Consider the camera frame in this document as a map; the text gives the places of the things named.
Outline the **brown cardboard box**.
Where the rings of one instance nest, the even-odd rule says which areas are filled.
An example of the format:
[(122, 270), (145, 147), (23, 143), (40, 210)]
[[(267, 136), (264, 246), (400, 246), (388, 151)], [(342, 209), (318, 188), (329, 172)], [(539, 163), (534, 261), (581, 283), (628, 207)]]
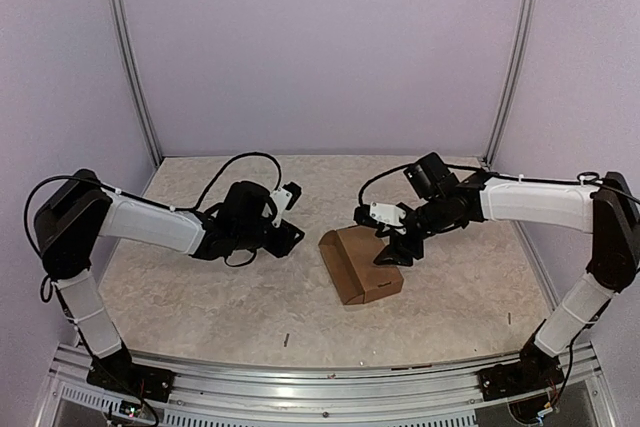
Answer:
[(385, 247), (363, 226), (330, 230), (318, 243), (320, 254), (343, 305), (362, 305), (401, 292), (404, 278), (394, 265), (374, 259)]

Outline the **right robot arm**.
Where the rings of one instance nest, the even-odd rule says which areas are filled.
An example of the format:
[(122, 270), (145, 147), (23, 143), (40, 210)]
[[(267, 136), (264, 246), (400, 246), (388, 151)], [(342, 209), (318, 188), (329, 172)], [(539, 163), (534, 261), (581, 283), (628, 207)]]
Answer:
[(358, 200), (355, 220), (388, 240), (378, 265), (410, 266), (424, 256), (427, 239), (470, 224), (512, 222), (581, 233), (591, 240), (584, 273), (541, 323), (513, 366), (511, 380), (535, 389), (556, 358), (593, 325), (639, 273), (639, 200), (618, 172), (583, 172), (573, 180), (499, 173), (455, 165), (431, 152), (398, 166), (420, 200)]

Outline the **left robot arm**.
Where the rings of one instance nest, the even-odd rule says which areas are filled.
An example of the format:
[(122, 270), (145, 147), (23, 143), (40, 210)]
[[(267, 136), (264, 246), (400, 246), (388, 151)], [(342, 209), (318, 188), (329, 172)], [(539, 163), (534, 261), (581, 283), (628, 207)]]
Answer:
[(61, 305), (93, 359), (93, 367), (121, 392), (133, 390), (140, 371), (112, 322), (90, 274), (97, 240), (112, 237), (159, 246), (197, 260), (227, 261), (238, 251), (264, 250), (283, 258), (304, 233), (285, 220), (302, 194), (295, 182), (274, 190), (235, 182), (223, 201), (200, 211), (137, 197), (81, 169), (36, 211), (32, 232), (38, 255)]

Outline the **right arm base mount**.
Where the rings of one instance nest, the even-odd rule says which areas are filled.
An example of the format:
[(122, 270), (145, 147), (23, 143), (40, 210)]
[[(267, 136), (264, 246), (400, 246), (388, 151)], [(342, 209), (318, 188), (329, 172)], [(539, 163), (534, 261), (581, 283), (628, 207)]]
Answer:
[(477, 373), (484, 401), (518, 396), (564, 382), (564, 374), (557, 359), (550, 362), (518, 360), (496, 364)]

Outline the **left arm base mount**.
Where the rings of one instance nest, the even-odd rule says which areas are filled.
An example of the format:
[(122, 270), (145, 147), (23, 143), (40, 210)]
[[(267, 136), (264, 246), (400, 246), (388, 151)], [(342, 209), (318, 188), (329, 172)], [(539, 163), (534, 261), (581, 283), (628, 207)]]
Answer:
[(171, 370), (133, 364), (122, 375), (105, 371), (93, 363), (87, 375), (90, 385), (144, 400), (166, 403), (176, 374)]

